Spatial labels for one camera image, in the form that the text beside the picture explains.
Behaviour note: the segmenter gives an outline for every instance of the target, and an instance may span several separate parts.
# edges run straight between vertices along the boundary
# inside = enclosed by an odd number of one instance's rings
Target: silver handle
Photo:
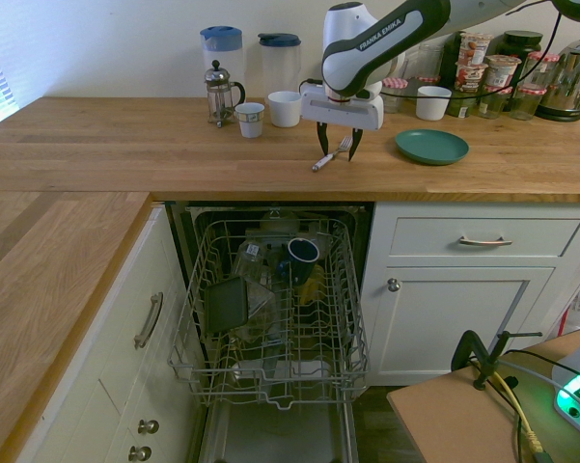
[[[512,241],[505,240],[502,236],[500,236],[496,241],[477,241],[462,236],[459,239],[459,244],[464,244],[466,246],[511,246]]]
[[[316,164],[311,168],[313,170],[313,172],[317,172],[319,169],[321,169],[322,167],[324,167],[329,160],[331,160],[333,157],[335,157],[335,154],[337,154],[337,152],[331,152],[330,154],[326,154],[324,157],[322,157],[318,162],[316,162]]]
[[[388,290],[390,292],[397,292],[401,289],[401,283],[399,283],[399,281],[396,278],[391,278],[386,283],[388,283]]]
[[[137,433],[138,434],[154,434],[158,431],[159,425],[157,420],[150,420],[149,422],[145,422],[144,420],[140,420],[139,424],[137,425]]]
[[[151,311],[148,313],[148,318],[146,318],[144,328],[139,335],[133,338],[133,340],[135,340],[136,349],[145,347],[146,343],[151,338],[152,331],[154,331],[158,317],[161,315],[161,307],[163,306],[163,293],[157,292],[153,297],[151,297],[151,302]]]
[[[128,461],[146,461],[152,456],[152,449],[150,447],[137,448],[132,446],[128,451]]]

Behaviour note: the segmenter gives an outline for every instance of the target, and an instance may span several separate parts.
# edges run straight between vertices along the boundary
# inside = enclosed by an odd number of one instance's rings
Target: cabinet handle
[[[476,241],[462,236],[459,239],[459,244],[464,244],[466,246],[511,246],[512,241],[505,240],[502,236],[500,236],[496,241]]]
[[[161,307],[163,306],[163,293],[157,292],[153,297],[151,297],[151,302],[151,311],[148,313],[148,318],[146,318],[144,328],[139,335],[133,338],[135,340],[136,349],[145,347],[146,343],[151,338],[152,331],[154,331],[158,317],[161,315]]]
[[[152,456],[150,447],[140,447],[139,449],[132,446],[128,451],[128,461],[146,461]]]
[[[401,283],[396,278],[391,278],[386,283],[388,283],[388,290],[390,292],[397,292],[401,289]]]
[[[137,433],[138,434],[154,434],[158,431],[159,425],[157,420],[150,420],[149,422],[145,422],[144,420],[140,420],[137,426]]]

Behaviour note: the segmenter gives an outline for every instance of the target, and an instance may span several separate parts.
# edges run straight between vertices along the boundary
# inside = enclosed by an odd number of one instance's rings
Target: dark blue mug
[[[318,260],[318,246],[308,239],[294,238],[288,243],[288,254],[277,266],[277,273],[286,281],[291,274],[291,284],[301,286],[307,283]]]

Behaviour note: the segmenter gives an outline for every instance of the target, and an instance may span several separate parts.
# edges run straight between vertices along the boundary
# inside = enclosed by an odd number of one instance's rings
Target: wire rack
[[[283,410],[296,403],[348,402],[365,389],[369,355],[349,233],[342,222],[317,220],[327,251],[318,262],[323,275],[315,286],[294,288],[264,267],[261,283],[274,298],[260,315],[262,328],[255,336],[243,336],[241,328],[206,332],[205,289],[229,278],[238,246],[254,238],[261,222],[224,220],[206,228],[169,364],[206,406],[215,400],[268,402]],[[300,222],[306,229],[314,220]],[[269,250],[283,249],[295,237],[256,235]]]

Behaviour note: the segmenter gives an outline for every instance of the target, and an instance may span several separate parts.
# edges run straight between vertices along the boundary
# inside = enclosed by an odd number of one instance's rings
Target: white cabinet
[[[150,449],[151,463],[183,463],[204,415],[167,365],[185,297],[156,207],[18,461],[128,462],[135,448]],[[152,421],[154,433],[140,426]]]
[[[379,203],[362,291],[368,384],[450,371],[465,330],[487,347],[505,329],[546,335],[579,285],[580,205]]]
[[[550,268],[387,268],[371,345],[370,385],[412,384],[450,371],[461,335],[516,331]]]

